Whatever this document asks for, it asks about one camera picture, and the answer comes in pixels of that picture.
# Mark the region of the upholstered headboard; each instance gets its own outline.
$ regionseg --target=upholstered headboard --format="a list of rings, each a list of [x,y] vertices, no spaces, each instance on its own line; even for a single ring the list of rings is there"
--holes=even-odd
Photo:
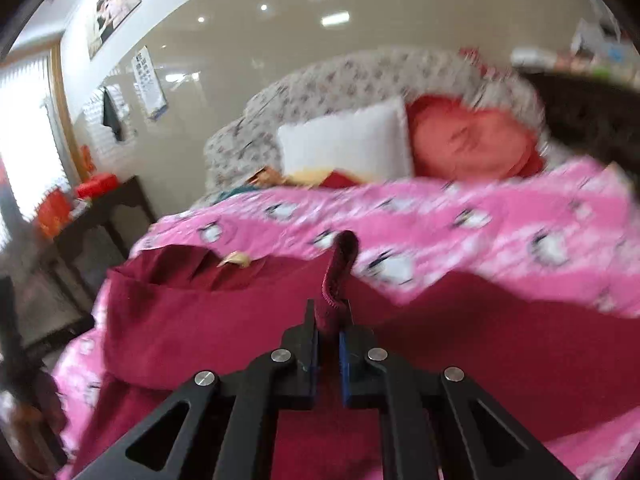
[[[468,60],[441,50],[386,47],[335,57],[293,72],[246,104],[242,117],[206,143],[207,193],[236,186],[260,168],[281,169],[276,131],[392,96],[406,102],[425,93],[461,97],[470,106],[507,108],[542,134],[544,111],[532,85],[517,75],[483,78]]]

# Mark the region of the teal cloth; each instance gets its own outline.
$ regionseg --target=teal cloth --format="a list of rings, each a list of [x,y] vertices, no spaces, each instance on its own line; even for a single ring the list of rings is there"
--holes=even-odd
[[[248,193],[250,191],[260,191],[260,189],[261,188],[257,186],[238,186],[233,189],[230,189],[229,191],[223,191],[222,193],[220,193],[216,201],[211,205],[219,204],[223,200],[226,200],[227,198],[231,198],[232,196],[235,196],[235,195],[239,195],[241,193]]]

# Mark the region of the framed photo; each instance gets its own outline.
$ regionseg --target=framed photo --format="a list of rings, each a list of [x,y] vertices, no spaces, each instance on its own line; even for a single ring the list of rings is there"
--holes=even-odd
[[[142,0],[85,0],[86,42],[93,59]]]

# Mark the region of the dark side table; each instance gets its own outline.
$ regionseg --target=dark side table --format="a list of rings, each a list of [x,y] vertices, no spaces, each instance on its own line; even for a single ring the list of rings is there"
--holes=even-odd
[[[51,244],[40,254],[41,268],[53,282],[56,283],[60,292],[62,292],[82,314],[86,314],[86,310],[81,307],[78,300],[58,274],[56,270],[57,264],[58,262],[62,262],[82,290],[92,301],[95,301],[96,291],[94,291],[82,277],[74,261],[82,253],[85,233],[98,226],[104,227],[122,257],[127,259],[129,249],[126,247],[122,236],[120,236],[120,233],[111,221],[113,211],[119,205],[139,207],[145,213],[149,223],[153,224],[156,222],[156,216],[142,190],[142,186],[140,186],[140,180],[134,176],[120,184],[116,189],[95,198],[92,204],[85,209],[78,218],[75,218],[66,225],[64,229],[53,238]]]

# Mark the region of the white pillow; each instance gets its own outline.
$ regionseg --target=white pillow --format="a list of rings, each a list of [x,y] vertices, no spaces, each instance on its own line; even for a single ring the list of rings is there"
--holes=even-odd
[[[330,168],[361,178],[411,177],[414,167],[404,101],[389,99],[360,110],[278,128],[285,174]]]

